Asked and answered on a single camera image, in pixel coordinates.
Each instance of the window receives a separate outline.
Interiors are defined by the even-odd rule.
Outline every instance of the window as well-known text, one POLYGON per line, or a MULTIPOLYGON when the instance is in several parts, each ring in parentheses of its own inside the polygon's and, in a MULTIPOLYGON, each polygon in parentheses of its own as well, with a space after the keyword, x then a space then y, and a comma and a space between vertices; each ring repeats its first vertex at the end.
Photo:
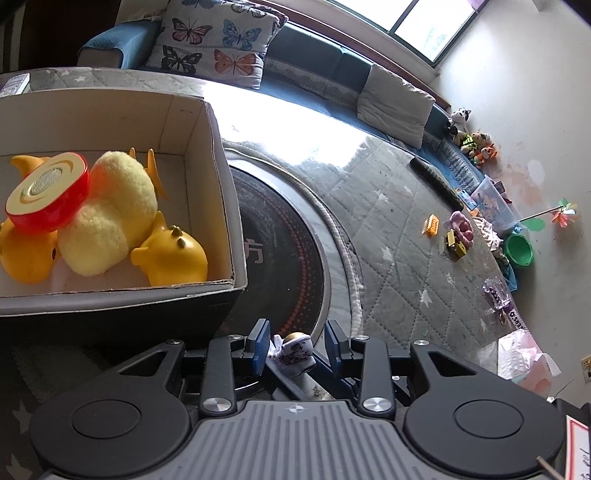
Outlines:
POLYGON ((334 0, 334 3, 387 32, 430 65, 445 55, 476 16, 472 6, 475 0, 334 0))

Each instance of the red round toy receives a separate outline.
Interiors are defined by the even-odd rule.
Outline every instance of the red round toy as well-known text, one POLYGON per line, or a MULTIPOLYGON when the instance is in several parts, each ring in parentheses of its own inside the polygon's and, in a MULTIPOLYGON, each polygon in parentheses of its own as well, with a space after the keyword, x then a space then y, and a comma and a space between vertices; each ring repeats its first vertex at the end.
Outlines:
POLYGON ((89 188, 86 160, 76 153, 62 153, 18 184, 6 201, 6 214, 24 232, 52 232, 72 219, 89 188))

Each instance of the orange toy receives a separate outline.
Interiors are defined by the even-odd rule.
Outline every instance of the orange toy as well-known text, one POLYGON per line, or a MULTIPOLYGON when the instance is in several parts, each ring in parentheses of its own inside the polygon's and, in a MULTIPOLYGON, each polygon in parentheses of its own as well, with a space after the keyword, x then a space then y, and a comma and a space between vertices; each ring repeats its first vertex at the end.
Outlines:
POLYGON ((0 225, 0 261, 14 280, 22 283, 46 280, 58 256, 57 232, 24 233, 10 219, 0 225))
POLYGON ((491 160, 497 156, 499 152, 495 150, 495 144, 483 147, 478 155, 474 157, 474 165, 480 168, 480 166, 486 161, 491 160))
POLYGON ((168 228, 160 211, 148 239, 131 251, 131 262, 153 287, 207 281, 207 257, 201 245, 179 227, 168 228))

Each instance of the pink toy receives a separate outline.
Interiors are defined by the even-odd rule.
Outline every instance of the pink toy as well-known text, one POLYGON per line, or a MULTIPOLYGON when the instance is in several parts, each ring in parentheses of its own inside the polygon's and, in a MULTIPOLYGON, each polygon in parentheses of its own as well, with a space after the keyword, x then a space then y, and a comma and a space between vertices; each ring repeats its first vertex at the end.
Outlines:
POLYGON ((449 217, 449 221, 452 223, 452 228, 455 231, 457 238, 464 244, 466 248, 470 248, 474 245, 474 232, 470 225, 470 221, 466 218, 462 212, 453 212, 452 216, 449 217))

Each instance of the yellow dinosaur toy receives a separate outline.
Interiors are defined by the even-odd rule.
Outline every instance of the yellow dinosaur toy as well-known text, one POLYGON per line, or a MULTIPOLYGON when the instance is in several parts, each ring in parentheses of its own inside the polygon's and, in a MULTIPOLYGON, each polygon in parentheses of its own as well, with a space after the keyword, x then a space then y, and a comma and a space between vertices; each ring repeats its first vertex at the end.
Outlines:
MULTIPOLYGON (((11 163, 25 178, 48 158, 18 155, 11 163)), ((0 225, 0 261, 13 280, 30 284, 44 281, 58 257, 57 232, 30 235, 15 228, 10 219, 0 225)))
POLYGON ((167 226, 158 211, 148 239, 131 252, 131 262, 153 287, 207 281, 207 257, 199 243, 178 226, 167 226))

